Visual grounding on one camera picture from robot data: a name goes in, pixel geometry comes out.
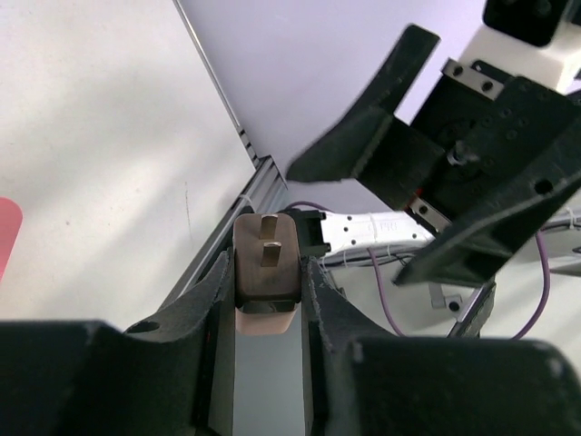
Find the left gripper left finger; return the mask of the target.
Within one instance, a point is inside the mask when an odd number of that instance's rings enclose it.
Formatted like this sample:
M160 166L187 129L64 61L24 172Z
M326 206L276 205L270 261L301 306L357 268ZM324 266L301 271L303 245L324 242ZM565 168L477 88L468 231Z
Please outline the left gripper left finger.
M229 435L233 262L120 332L98 321L3 322L4 435Z

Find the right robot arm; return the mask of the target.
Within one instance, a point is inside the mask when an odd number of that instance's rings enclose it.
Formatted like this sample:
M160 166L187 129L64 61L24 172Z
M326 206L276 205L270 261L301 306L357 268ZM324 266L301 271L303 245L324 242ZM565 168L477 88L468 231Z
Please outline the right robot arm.
M488 1L411 123L397 108L438 44L408 25L347 112L290 164L354 179L433 234L395 284L491 280L580 187L577 1Z

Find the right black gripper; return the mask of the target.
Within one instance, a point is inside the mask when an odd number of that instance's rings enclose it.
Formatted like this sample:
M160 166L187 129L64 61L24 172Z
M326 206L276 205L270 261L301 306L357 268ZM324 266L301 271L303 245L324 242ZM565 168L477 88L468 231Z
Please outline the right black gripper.
M290 164L289 181L357 179L441 232L393 278L478 287L580 188L580 110L524 77L455 64L411 123L395 114L440 41L408 25L346 113Z

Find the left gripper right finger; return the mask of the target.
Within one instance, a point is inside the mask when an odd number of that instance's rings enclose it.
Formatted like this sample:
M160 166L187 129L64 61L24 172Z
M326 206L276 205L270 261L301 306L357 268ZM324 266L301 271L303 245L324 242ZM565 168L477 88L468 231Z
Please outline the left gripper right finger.
M580 382L538 341L395 336L301 263L309 435L577 435Z

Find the pink triangular power strip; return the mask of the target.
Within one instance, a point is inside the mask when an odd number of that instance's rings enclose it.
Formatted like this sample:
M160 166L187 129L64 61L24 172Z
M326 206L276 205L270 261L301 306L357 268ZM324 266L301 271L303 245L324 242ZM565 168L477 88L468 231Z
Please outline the pink triangular power strip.
M0 203L0 261L3 278L15 241L23 221L21 208L14 201L2 197Z

